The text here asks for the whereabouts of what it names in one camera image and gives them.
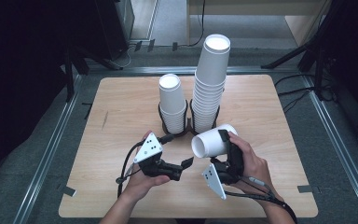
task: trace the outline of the cup stack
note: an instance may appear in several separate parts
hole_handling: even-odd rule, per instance
[[[181,133],[185,129],[186,99],[181,81],[175,74],[159,79],[159,111],[169,133]]]
[[[195,73],[193,100],[194,130],[211,130],[225,88],[230,41],[223,35],[206,37]]]

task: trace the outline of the held paper cup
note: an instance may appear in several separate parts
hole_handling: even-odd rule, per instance
[[[219,127],[193,137],[191,140],[191,147],[198,158],[215,157],[227,153],[226,146],[218,132],[218,130],[222,129],[237,134],[237,131],[235,131],[231,125],[222,124]]]
[[[176,114],[186,106],[180,79],[175,74],[167,74],[159,79],[159,106],[169,114]]]
[[[207,85],[217,85],[226,79],[230,41],[223,35],[205,38],[197,66],[197,78]]]

